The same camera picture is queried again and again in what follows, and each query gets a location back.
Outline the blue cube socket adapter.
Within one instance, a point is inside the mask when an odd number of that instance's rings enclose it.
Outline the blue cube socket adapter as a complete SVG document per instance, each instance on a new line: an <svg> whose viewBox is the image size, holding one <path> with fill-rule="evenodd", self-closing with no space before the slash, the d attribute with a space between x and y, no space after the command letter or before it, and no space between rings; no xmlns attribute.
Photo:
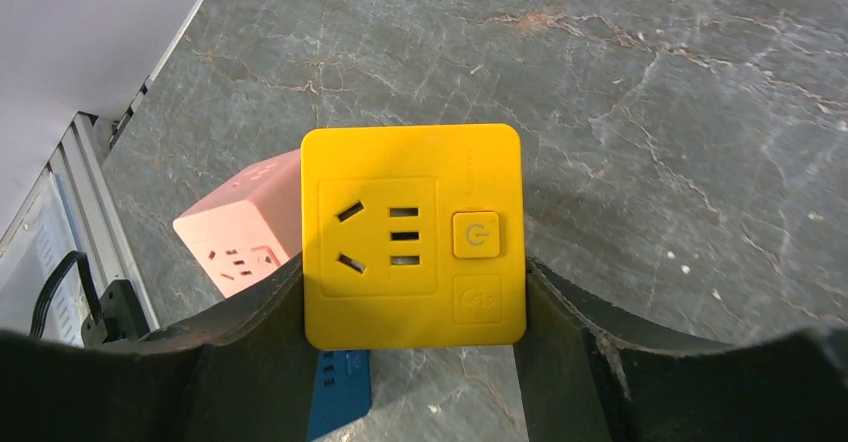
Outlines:
<svg viewBox="0 0 848 442"><path fill-rule="evenodd" d="M370 353L321 351L318 356L307 441L365 417L372 407Z"/></svg>

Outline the yellow cube socket adapter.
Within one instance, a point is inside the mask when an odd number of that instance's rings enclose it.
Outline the yellow cube socket adapter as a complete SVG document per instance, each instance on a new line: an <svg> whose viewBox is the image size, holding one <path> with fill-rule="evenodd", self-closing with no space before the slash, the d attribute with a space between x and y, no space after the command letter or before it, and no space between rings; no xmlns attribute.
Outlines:
<svg viewBox="0 0 848 442"><path fill-rule="evenodd" d="M504 123L321 128L301 144L308 341L506 345L527 327L521 141Z"/></svg>

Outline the pink cube socket adapter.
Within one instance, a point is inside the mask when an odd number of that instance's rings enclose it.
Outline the pink cube socket adapter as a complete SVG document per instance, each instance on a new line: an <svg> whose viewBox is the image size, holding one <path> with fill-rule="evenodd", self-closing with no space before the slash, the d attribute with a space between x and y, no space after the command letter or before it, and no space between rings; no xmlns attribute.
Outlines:
<svg viewBox="0 0 848 442"><path fill-rule="evenodd" d="M173 221L180 240L229 298L302 251L298 149L254 163Z"/></svg>

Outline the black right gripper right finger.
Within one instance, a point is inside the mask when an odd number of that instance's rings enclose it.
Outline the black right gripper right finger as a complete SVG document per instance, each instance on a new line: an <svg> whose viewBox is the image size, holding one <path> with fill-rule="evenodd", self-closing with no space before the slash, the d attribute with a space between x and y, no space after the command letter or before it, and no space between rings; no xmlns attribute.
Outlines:
<svg viewBox="0 0 848 442"><path fill-rule="evenodd" d="M527 261L514 345L533 441L843 441L847 331L748 345L634 315Z"/></svg>

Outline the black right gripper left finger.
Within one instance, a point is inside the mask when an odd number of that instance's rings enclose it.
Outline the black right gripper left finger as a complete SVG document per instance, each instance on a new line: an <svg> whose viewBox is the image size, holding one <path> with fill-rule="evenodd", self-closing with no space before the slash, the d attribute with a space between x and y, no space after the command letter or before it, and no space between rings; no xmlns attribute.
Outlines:
<svg viewBox="0 0 848 442"><path fill-rule="evenodd" d="M303 441L303 269L134 342L77 348L1 335L5 441Z"/></svg>

